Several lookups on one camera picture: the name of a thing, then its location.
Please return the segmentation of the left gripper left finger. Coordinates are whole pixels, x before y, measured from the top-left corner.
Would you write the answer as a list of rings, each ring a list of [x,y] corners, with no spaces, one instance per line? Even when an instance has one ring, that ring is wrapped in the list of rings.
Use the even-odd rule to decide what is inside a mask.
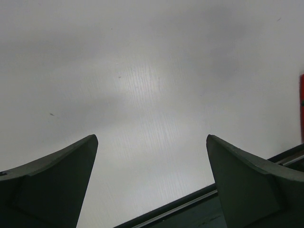
[[[97,154],[89,135],[47,156],[0,173],[2,228],[75,228]]]

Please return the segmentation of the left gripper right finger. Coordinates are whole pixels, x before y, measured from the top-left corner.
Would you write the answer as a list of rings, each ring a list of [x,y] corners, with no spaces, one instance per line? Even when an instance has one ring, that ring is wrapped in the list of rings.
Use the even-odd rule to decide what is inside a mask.
[[[302,228],[304,173],[250,154],[215,135],[208,158],[229,228]]]

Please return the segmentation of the red t shirt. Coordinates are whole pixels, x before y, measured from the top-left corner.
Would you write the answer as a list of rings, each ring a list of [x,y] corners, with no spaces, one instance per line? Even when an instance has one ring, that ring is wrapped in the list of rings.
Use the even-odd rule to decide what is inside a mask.
[[[300,127],[301,139],[304,141],[304,75],[300,75]]]

